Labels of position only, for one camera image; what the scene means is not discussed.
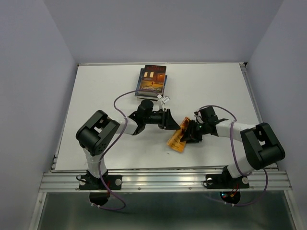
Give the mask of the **orange back cover book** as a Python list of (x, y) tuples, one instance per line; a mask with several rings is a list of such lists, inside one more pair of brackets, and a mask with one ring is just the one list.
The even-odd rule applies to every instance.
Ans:
[(180, 124), (180, 130), (176, 130), (172, 137), (168, 140), (166, 144), (170, 149), (179, 153), (182, 153), (184, 151), (186, 141), (181, 141), (181, 138), (184, 136), (188, 128), (189, 122), (190, 119), (188, 117), (185, 117)]

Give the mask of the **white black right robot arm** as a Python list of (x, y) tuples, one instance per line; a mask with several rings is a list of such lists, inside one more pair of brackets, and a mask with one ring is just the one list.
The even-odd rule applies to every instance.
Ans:
[(204, 135), (229, 138), (234, 162), (225, 166), (220, 174), (205, 176), (207, 189), (249, 188), (248, 175), (285, 158), (285, 151), (268, 123), (246, 125), (218, 118), (215, 105), (206, 105), (194, 114), (180, 139), (186, 143), (199, 143)]

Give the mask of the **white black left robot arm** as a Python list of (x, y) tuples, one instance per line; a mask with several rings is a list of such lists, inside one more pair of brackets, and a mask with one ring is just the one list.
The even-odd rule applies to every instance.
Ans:
[(77, 131), (76, 139), (83, 149), (86, 160), (86, 174), (76, 177), (80, 190), (120, 190), (122, 175), (109, 174), (104, 162), (104, 154), (114, 143), (115, 135), (119, 139), (122, 135), (138, 135), (147, 124), (158, 125), (160, 129), (180, 130), (180, 126), (171, 116), (170, 109), (159, 106), (154, 110), (150, 100), (143, 100), (134, 111), (123, 121), (111, 119), (104, 111), (96, 111), (86, 123)]

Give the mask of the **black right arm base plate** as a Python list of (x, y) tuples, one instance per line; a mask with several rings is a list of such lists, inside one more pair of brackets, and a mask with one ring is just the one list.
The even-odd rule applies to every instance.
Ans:
[(232, 178), (231, 176), (223, 176), (222, 174), (205, 175), (203, 186), (208, 189), (247, 189), (249, 188), (248, 179), (246, 177)]

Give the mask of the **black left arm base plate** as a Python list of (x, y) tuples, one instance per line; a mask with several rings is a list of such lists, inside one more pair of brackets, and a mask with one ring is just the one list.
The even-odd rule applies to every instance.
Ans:
[[(79, 190), (106, 190), (101, 179), (93, 177), (91, 174), (77, 175), (76, 179), (79, 182)], [(111, 190), (121, 190), (122, 175), (108, 174), (107, 176), (104, 175), (103, 179)]]

